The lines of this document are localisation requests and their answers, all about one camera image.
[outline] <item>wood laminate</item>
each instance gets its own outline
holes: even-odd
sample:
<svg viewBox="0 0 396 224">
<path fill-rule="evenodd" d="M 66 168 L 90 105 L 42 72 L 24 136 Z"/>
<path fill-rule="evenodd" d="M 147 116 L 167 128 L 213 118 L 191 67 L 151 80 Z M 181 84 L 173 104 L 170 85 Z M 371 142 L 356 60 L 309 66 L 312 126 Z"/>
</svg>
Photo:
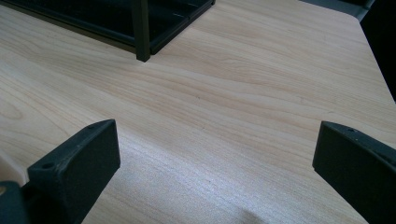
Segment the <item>wood laminate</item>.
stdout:
<svg viewBox="0 0 396 224">
<path fill-rule="evenodd" d="M 312 168 L 322 120 L 396 147 L 359 22 L 219 0 L 147 63 L 0 6 L 0 148 L 22 169 L 115 119 L 121 168 L 84 223 L 362 223 Z"/>
</svg>

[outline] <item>black object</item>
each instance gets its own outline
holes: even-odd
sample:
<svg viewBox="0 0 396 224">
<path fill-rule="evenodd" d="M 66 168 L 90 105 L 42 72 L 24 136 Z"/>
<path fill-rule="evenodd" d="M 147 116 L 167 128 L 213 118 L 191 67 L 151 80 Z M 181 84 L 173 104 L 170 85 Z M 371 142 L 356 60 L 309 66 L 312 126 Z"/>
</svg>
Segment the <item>black object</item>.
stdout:
<svg viewBox="0 0 396 224">
<path fill-rule="evenodd" d="M 390 93 L 396 101 L 396 1 L 375 0 L 361 21 Z"/>
<path fill-rule="evenodd" d="M 81 223 L 119 168 L 115 120 L 94 123 L 30 166 L 21 189 L 0 182 L 1 223 Z"/>
<path fill-rule="evenodd" d="M 313 166 L 369 223 L 396 223 L 395 149 L 323 121 Z"/>
<path fill-rule="evenodd" d="M 364 6 L 367 0 L 341 0 L 341 2 L 347 2 L 353 5 Z"/>
<path fill-rule="evenodd" d="M 134 47 L 143 62 L 215 4 L 215 0 L 1 1 L 95 33 L 107 43 L 115 40 Z"/>
</svg>

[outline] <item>wooden desk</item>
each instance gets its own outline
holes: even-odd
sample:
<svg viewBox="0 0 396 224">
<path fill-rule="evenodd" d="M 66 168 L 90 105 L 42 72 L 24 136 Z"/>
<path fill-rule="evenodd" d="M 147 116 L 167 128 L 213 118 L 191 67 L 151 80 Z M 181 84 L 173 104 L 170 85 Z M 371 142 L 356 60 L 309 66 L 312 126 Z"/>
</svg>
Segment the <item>wooden desk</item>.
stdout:
<svg viewBox="0 0 396 224">
<path fill-rule="evenodd" d="M 0 7 L 0 148 L 26 168 L 116 119 L 121 168 L 85 223 L 361 223 L 312 168 L 321 120 L 396 147 L 358 21 L 219 0 L 148 63 Z"/>
</svg>

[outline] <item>black metal frame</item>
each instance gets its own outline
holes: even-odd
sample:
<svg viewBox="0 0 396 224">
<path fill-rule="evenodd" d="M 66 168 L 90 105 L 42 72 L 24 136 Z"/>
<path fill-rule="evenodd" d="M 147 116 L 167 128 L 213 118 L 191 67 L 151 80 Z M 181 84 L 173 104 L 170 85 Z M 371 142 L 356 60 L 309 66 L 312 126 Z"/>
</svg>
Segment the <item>black metal frame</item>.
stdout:
<svg viewBox="0 0 396 224">
<path fill-rule="evenodd" d="M 142 62 L 146 62 L 150 58 L 151 54 L 156 54 L 169 41 L 171 41 L 171 39 L 173 39 L 184 28 L 186 28 L 190 23 L 192 23 L 195 19 L 197 19 L 201 14 L 203 14 L 206 10 L 208 10 L 212 5 L 216 3 L 216 0 L 173 0 L 169 4 L 170 6 L 172 5 L 173 7 L 175 7 L 175 11 L 172 11 L 169 10 L 169 8 L 167 7 L 163 7 L 163 2 L 161 0 L 151 0 L 150 3 L 152 5 L 152 11 L 151 13 L 149 13 L 149 8 L 151 5 L 149 4 L 148 0 L 130 0 L 131 9 L 127 9 L 128 6 L 125 5 L 125 1 L 126 0 L 121 0 L 121 7 L 117 6 L 117 10 L 121 11 L 121 13 L 125 13 L 128 10 L 131 10 L 133 28 L 131 29 L 131 27 L 123 27 L 121 29 L 122 31 L 117 30 L 117 28 L 114 28 L 114 26 L 111 26 L 111 28 L 109 28 L 108 24 L 110 22 L 127 23 L 128 21 L 114 21 L 115 18 L 108 18 L 108 20 L 105 21 L 107 25 L 97 24 L 97 21 L 92 22 L 86 21 L 87 19 L 75 18 L 74 16 L 68 14 L 71 13 L 70 11 L 65 12 L 65 9 L 62 9 L 63 12 L 59 12 L 51 7 L 43 7 L 42 3 L 36 3 L 32 0 L 0 0 L 0 4 L 5 5 L 6 7 L 12 7 L 33 16 L 37 16 L 41 20 L 55 23 L 56 25 L 60 25 L 75 32 L 97 38 L 101 41 L 107 42 L 108 44 L 114 45 L 122 49 L 127 49 L 131 51 L 130 47 L 133 47 L 136 54 L 136 59 Z M 98 1 L 98 3 L 102 5 L 95 5 L 96 10 L 98 10 L 98 8 L 104 8 L 104 6 L 107 5 L 111 5 L 110 2 L 116 5 L 116 3 L 112 1 Z M 75 6 L 73 5 L 75 3 L 73 2 L 70 2 L 69 4 L 70 6 Z M 82 12 L 82 15 L 84 15 L 84 13 L 87 13 L 88 17 L 90 17 L 91 14 L 94 14 L 93 10 L 87 10 L 86 7 L 84 8 L 84 10 L 85 12 Z M 150 16 L 154 17 L 151 26 L 149 24 Z M 157 25 L 157 22 L 164 22 L 164 24 Z"/>
</svg>

